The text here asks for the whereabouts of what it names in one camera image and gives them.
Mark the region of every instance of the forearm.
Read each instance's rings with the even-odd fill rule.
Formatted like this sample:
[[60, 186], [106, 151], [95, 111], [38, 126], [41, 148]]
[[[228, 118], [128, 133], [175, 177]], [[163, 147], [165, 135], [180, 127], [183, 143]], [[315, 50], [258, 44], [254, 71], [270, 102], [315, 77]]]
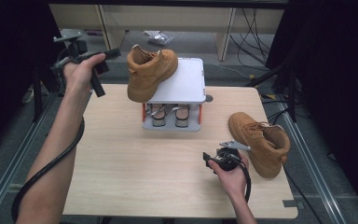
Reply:
[[[87, 105], [89, 93], [76, 88], [67, 89], [48, 137], [40, 149], [27, 180], [60, 155], [74, 141]], [[19, 223], [58, 223], [71, 183], [76, 150], [39, 179], [21, 202]]]
[[238, 224], [257, 223], [243, 195], [229, 196], [229, 199], [231, 200], [232, 206], [234, 207]]

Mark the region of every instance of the brown shoe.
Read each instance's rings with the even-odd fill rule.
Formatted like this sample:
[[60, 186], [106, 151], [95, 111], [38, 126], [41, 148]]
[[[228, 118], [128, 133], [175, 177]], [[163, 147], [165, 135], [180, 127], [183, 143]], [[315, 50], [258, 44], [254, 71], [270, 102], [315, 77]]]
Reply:
[[249, 158], [255, 170], [265, 178], [273, 178], [282, 169], [290, 149], [290, 140], [279, 125], [257, 122], [243, 112], [228, 119], [228, 129], [233, 138], [248, 147]]
[[153, 97], [158, 84], [176, 71], [178, 57], [170, 49], [148, 52], [135, 45], [127, 57], [127, 64], [131, 72], [127, 94], [132, 101], [145, 103]]

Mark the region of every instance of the sandal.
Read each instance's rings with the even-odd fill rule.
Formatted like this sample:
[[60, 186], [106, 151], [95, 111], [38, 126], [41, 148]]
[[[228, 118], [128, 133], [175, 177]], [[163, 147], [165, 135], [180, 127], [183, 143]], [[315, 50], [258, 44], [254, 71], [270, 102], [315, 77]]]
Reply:
[[178, 105], [176, 109], [176, 122], [175, 126], [178, 128], [188, 127], [188, 115], [189, 115], [190, 105]]
[[153, 104], [151, 116], [153, 118], [154, 127], [162, 127], [165, 125], [165, 105]]

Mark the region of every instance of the shoe rack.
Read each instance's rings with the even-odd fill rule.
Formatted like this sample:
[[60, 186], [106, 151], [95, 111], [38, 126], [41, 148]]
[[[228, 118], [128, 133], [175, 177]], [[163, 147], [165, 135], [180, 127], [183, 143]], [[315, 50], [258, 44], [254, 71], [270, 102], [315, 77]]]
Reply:
[[[205, 102], [205, 80], [202, 59], [179, 58], [175, 73], [158, 85], [153, 97], [142, 105], [143, 128], [156, 131], [197, 132], [201, 128], [202, 104]], [[149, 104], [189, 105], [188, 126], [176, 127], [175, 112], [165, 115], [165, 125], [153, 126], [153, 118], [147, 115]]]

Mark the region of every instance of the tripod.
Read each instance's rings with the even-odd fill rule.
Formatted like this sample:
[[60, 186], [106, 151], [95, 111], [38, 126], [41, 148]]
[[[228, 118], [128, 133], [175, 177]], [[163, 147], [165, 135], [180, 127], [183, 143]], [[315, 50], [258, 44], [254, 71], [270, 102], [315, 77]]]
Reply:
[[267, 79], [278, 75], [272, 89], [276, 93], [282, 93], [286, 87], [288, 88], [287, 111], [293, 122], [296, 122], [296, 74], [300, 73], [300, 70], [303, 67], [302, 63], [309, 56], [309, 52], [312, 49], [312, 37], [313, 32], [316, 30], [317, 11], [321, 2], [322, 1], [318, 1], [316, 3], [318, 7], [313, 7], [311, 9], [310, 15], [305, 20], [305, 24], [301, 27], [299, 34], [284, 61], [280, 65], [268, 71], [262, 77], [259, 77], [245, 85], [245, 87], [254, 87]]

